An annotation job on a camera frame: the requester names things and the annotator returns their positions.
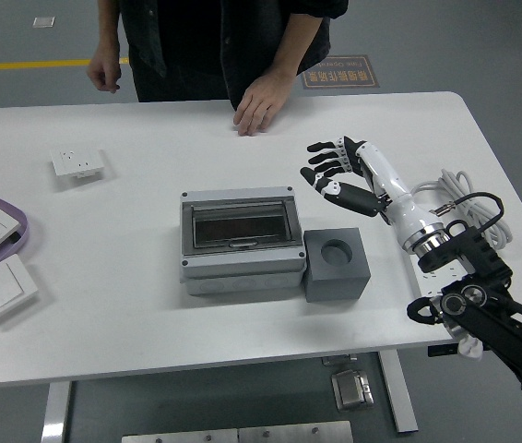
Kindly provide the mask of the person's right hand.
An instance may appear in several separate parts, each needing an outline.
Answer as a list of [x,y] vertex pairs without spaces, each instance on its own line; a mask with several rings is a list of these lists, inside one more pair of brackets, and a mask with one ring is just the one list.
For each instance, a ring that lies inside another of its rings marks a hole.
[[89,61],[87,76],[98,91],[116,93],[122,76],[119,45],[100,43]]

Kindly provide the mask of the person's left hand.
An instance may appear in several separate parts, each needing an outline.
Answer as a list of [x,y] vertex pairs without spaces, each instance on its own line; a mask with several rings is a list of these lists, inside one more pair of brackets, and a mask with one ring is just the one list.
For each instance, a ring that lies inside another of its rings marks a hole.
[[266,131],[291,95],[295,76],[278,71],[257,78],[236,108],[233,124],[239,136]]

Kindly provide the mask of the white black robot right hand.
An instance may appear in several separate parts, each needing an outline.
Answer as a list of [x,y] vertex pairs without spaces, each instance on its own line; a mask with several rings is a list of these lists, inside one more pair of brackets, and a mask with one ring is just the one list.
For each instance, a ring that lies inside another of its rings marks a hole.
[[307,148],[314,156],[301,175],[327,201],[392,226],[408,254],[422,257],[449,240],[440,218],[420,207],[380,150],[346,136]]

